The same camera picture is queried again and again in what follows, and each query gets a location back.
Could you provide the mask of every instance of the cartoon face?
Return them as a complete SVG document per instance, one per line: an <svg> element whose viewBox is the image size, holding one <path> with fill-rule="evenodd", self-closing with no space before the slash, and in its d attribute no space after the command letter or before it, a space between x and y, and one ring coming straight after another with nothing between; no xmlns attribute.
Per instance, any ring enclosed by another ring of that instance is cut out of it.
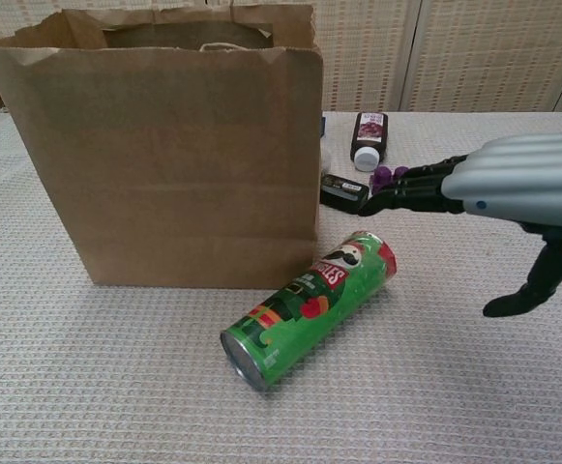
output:
<svg viewBox="0 0 562 464"><path fill-rule="evenodd" d="M322 260L341 268L352 269L362 261L362 251L357 246L345 244L325 255Z"/></svg>

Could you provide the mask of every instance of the elf character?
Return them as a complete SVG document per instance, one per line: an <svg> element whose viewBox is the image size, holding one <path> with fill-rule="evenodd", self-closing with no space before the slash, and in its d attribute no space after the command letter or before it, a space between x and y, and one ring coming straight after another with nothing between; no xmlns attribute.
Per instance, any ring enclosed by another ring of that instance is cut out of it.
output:
<svg viewBox="0 0 562 464"><path fill-rule="evenodd" d="M339 246L240 319L236 326L256 346L266 348L272 340L262 340L261 335L280 321L313 319L325 314L340 299L349 270L360 265L363 252L364 246L357 242Z"/></svg>

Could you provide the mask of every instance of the white bottle cap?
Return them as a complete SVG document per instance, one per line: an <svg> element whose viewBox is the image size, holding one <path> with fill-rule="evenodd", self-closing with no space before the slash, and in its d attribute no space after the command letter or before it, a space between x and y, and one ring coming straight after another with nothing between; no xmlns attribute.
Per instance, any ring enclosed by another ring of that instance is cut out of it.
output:
<svg viewBox="0 0 562 464"><path fill-rule="evenodd" d="M359 171L374 171L379 164L379 152L372 147L362 147L354 154L354 165Z"/></svg>

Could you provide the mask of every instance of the small bottle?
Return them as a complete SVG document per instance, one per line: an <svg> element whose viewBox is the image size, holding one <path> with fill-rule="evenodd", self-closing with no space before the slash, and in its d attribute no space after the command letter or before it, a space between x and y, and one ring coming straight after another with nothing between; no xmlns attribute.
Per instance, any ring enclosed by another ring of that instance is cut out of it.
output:
<svg viewBox="0 0 562 464"><path fill-rule="evenodd" d="M351 139L351 160L359 171L373 171L384 160L388 138L388 116L358 113Z"/></svg>

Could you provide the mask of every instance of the table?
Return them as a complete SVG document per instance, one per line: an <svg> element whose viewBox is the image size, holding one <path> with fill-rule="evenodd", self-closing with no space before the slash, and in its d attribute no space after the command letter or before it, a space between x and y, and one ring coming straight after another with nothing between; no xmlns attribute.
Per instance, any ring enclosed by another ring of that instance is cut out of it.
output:
<svg viewBox="0 0 562 464"><path fill-rule="evenodd" d="M328 114L332 172L354 115ZM388 163L417 165L562 113L390 114ZM94 286L15 126L0 114L0 463L562 462L562 285L490 320L540 237L481 217L321 207L319 251L375 232L399 273L269 393L219 332L268 291Z"/></svg>

